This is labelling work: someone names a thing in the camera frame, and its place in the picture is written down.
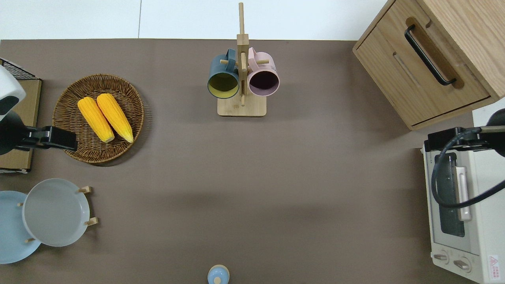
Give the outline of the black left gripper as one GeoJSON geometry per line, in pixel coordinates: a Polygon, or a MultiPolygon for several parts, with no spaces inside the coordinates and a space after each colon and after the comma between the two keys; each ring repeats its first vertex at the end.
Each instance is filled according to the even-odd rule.
{"type": "Polygon", "coordinates": [[[15,126],[16,143],[15,149],[29,151],[31,149],[63,149],[71,152],[78,150],[76,133],[55,126],[42,128],[31,126],[15,126]]]}

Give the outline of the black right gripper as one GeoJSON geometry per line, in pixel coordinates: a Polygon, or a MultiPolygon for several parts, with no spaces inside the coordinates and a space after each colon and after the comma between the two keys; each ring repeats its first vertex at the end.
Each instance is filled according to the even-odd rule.
{"type": "Polygon", "coordinates": [[[460,133],[464,135],[457,140],[457,151],[485,151],[488,149],[488,142],[481,137],[480,131],[476,131],[478,128],[453,127],[430,133],[427,135],[428,139],[424,141],[424,153],[442,151],[451,143],[453,137],[460,133]]]}

